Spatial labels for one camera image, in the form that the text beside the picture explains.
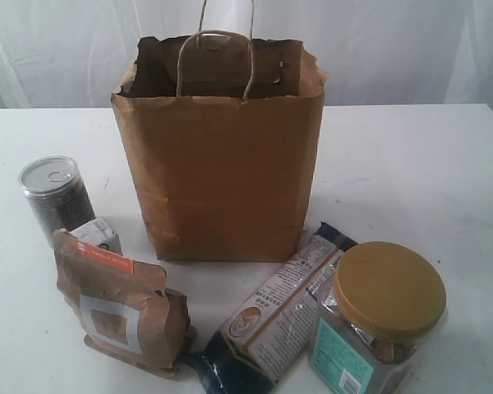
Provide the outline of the clear can dark seeds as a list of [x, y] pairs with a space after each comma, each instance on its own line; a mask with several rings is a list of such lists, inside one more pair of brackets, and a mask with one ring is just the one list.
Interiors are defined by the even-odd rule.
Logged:
[[54, 247], [55, 231], [73, 231], [95, 219], [73, 158], [53, 155], [37, 159], [22, 169], [19, 183], [50, 247]]

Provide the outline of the brown paper bag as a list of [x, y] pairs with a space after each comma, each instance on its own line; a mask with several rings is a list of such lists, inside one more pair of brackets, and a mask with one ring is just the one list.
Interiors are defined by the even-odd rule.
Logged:
[[139, 41], [111, 104], [159, 259], [295, 252], [326, 80], [299, 40], [201, 29]]

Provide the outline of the dark blue biscuit packet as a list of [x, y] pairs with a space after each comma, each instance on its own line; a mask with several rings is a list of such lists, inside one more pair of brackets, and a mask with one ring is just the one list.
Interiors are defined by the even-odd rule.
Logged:
[[356, 241], [324, 222], [187, 363], [207, 393], [269, 393], [311, 339], [321, 287]]

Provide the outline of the small white carton box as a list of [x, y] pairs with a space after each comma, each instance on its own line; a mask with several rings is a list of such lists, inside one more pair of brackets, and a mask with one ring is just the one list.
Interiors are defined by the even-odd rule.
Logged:
[[71, 231], [71, 234], [79, 240], [122, 255], [122, 245], [119, 235], [103, 218], [91, 220]]

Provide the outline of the brown kraft pouch orange label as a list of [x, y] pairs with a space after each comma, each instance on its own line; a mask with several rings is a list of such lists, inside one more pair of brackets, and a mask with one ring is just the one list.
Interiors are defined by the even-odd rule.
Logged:
[[85, 330], [84, 343], [172, 378], [196, 329], [187, 297], [166, 286], [165, 269], [101, 249], [66, 230], [53, 238], [57, 288]]

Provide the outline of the gold lid plastic jar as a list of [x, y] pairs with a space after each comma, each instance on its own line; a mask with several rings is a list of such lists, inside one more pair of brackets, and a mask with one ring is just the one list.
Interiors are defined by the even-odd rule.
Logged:
[[446, 319], [430, 262], [391, 242], [357, 244], [320, 290], [310, 366], [333, 393], [396, 393]]

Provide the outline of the white curtain backdrop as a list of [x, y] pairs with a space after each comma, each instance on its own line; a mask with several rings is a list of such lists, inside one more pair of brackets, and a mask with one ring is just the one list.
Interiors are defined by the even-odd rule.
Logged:
[[298, 39], [331, 105], [485, 103], [493, 1], [0, 1], [0, 108], [105, 107], [138, 40]]

